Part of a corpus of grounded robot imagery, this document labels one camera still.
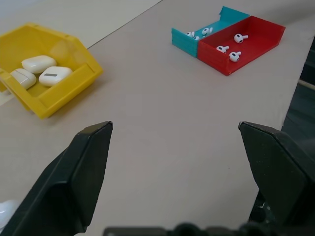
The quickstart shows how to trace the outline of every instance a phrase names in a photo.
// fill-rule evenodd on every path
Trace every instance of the white earbud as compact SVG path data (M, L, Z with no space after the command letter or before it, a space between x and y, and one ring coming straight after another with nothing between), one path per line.
M243 43L244 39L248 38L248 35L241 35L240 33L237 33L234 36L234 41L237 43Z
M190 37L190 38L193 38L195 36L195 32L194 31L193 32L188 32L186 35L188 37Z
M222 52L222 53L226 53L226 50L228 50L230 47L229 46L217 46L217 50Z
M231 52L229 54L230 60L233 61L233 62L237 62L240 59L240 55L241 54L242 54L241 52L237 52L237 53L236 52Z
M209 28L204 28L204 29L202 30L201 34L204 35L204 36L207 36L207 35L211 34L212 31L213 31L213 28L212 28L212 27L211 27L210 29L209 29Z
M9 222L18 207L19 202L16 200L8 200L0 203L0 233Z

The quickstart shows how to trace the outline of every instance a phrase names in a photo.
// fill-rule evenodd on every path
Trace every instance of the table surface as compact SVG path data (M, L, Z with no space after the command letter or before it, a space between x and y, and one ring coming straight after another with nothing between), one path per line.
M171 45L171 28L218 19L222 1L164 0L90 48L105 73L52 117L0 107L0 201L23 199L82 128L112 120L86 235L106 226L238 227L257 194L238 123L280 129L315 33L312 1L225 0L285 25L280 45L226 77Z

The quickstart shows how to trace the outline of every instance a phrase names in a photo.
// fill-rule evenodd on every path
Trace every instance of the white object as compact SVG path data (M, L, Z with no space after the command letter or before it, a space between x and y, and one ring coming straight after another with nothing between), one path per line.
M39 82L45 86L53 86L72 73L68 67L52 66L39 76Z
M19 205L20 204L17 200L8 200L0 203L0 233L9 222Z
M33 74L44 72L48 67L57 65L55 59L49 56L37 56L22 61L24 69Z
M193 32L188 32L186 35L188 37L190 37L190 38L193 38L195 36L195 32L194 31Z
M217 50L222 52L222 53L226 53L226 50L228 50L230 47L229 46L217 46Z
M248 35L241 35L240 33L237 33L234 36L234 41L237 43L243 43L244 39L248 38Z
M233 62L237 62L240 59L240 55L241 54L242 54L241 52L237 52L237 53L236 52L231 52L229 54L230 60L233 61Z
M209 34L211 34L213 31L213 28L211 27L210 29L209 28L204 28L201 32L202 35L204 36L208 36Z
M11 72L11 75L23 86L29 89L36 83L36 76L25 69L19 68Z

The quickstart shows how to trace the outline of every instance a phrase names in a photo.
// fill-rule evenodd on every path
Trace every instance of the teal tray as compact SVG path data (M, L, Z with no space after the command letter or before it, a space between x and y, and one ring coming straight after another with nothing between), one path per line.
M201 31L204 28L212 27L213 31L211 34L214 34L215 32L218 32L226 27L229 27L249 16L250 16L249 14L223 6L220 12L220 19L210 25L207 25L196 30L195 36L199 36L200 39L202 39ZM172 44L196 58L198 51L198 40L188 37L186 33L187 32L184 33L175 28L172 28Z

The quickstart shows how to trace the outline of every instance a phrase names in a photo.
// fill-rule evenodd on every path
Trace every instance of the red plastic bin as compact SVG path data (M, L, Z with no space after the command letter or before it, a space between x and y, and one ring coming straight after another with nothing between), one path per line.
M230 75L247 63L255 60L279 45L285 27L250 16L198 42L197 58L224 75ZM248 35L243 43L234 41L234 35ZM229 46L226 54L219 52L217 46ZM231 52L240 51L238 62L229 60Z

